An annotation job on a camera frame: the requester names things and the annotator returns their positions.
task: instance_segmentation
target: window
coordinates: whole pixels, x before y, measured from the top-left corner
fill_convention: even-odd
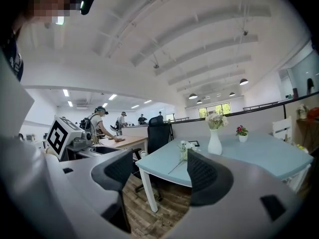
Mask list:
[[[198,113],[200,118],[207,117],[212,112],[216,112],[220,115],[230,114],[231,113],[231,107],[230,103],[216,105],[216,106],[209,106],[205,108],[199,108]]]
[[[167,120],[174,120],[175,119],[175,114],[166,114],[166,121]]]

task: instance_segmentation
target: white vase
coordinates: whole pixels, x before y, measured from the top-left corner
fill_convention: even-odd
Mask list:
[[[221,155],[222,147],[218,137],[217,129],[210,129],[210,140],[208,144],[208,153]]]
[[[239,136],[239,141],[240,142],[245,142],[245,141],[247,141],[247,139],[248,139],[248,135],[240,135]]]

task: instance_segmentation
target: office chair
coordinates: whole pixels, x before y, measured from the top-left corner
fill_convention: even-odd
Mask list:
[[[119,131],[115,127],[110,125],[110,129],[116,133],[116,136],[119,136]]]
[[[170,136],[170,125],[164,124],[163,120],[160,117],[154,117],[149,120],[149,127],[148,127],[148,153],[151,154],[154,151],[158,150],[159,148],[163,147],[165,144],[168,143],[168,139]],[[136,158],[138,160],[141,159],[141,156],[139,154],[139,151],[141,149],[135,149],[133,150],[133,153],[135,153]],[[133,163],[133,170],[132,174],[136,176],[137,178],[141,179],[140,170],[135,163]],[[159,193],[158,201],[162,200],[161,193],[158,190],[157,181],[159,179],[155,176],[150,175],[150,181],[151,184],[155,187],[155,189]],[[141,188],[143,188],[143,184],[136,187],[134,191],[137,193]]]

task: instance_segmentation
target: backpack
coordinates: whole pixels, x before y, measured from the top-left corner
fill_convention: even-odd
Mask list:
[[[91,119],[97,114],[94,114],[90,119],[89,117],[84,118],[80,122],[80,128],[83,129],[86,132],[90,132],[91,129]]]

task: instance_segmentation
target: light blue table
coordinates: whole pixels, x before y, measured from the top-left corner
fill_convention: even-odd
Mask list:
[[[286,179],[302,171],[313,160],[313,157],[302,150],[291,146],[265,133],[254,132],[249,134],[248,140],[241,143],[236,136],[220,137],[223,152],[221,156],[210,156],[207,152],[208,137],[194,137],[189,139],[174,139],[162,148],[136,162],[140,168],[142,182],[151,209],[156,212],[157,206],[153,196],[149,174],[161,179],[191,187],[190,177],[187,172],[187,162],[177,167],[180,160],[180,151],[177,145],[181,140],[197,140],[200,147],[197,152],[214,159],[223,159],[227,165],[229,158],[258,165],[276,176],[278,179]]]

